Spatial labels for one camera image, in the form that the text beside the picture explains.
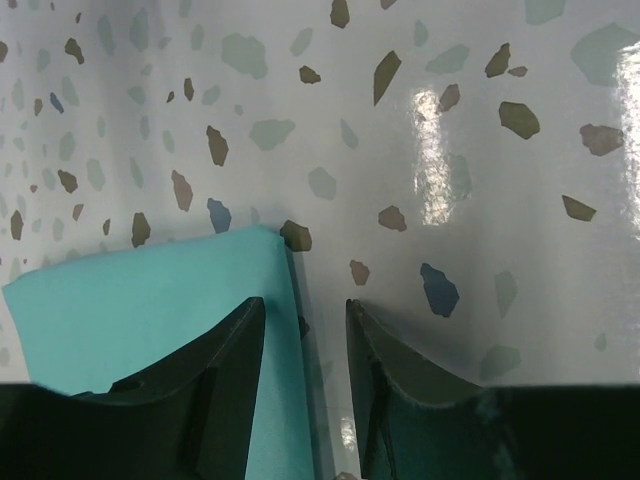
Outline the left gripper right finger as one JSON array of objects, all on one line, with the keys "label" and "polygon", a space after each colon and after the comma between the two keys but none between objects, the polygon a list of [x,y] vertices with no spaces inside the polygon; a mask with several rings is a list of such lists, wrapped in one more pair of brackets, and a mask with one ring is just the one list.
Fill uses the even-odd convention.
[{"label": "left gripper right finger", "polygon": [[635,479],[635,385],[484,388],[346,304],[353,414],[366,479]]}]

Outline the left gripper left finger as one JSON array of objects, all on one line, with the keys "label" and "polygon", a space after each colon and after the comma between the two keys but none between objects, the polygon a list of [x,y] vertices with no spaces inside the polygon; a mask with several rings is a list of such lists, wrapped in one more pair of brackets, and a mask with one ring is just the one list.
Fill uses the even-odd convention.
[{"label": "left gripper left finger", "polygon": [[251,297],[106,393],[2,385],[2,478],[244,478],[264,336]]}]

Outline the teal green t-shirt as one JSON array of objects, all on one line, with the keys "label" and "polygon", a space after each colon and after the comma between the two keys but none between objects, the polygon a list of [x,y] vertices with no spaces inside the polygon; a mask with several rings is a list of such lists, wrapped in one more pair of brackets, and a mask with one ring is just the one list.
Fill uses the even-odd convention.
[{"label": "teal green t-shirt", "polygon": [[19,276],[3,290],[31,381],[103,392],[217,325],[242,301],[266,307],[246,475],[314,475],[304,362],[284,240],[254,226],[104,253]]}]

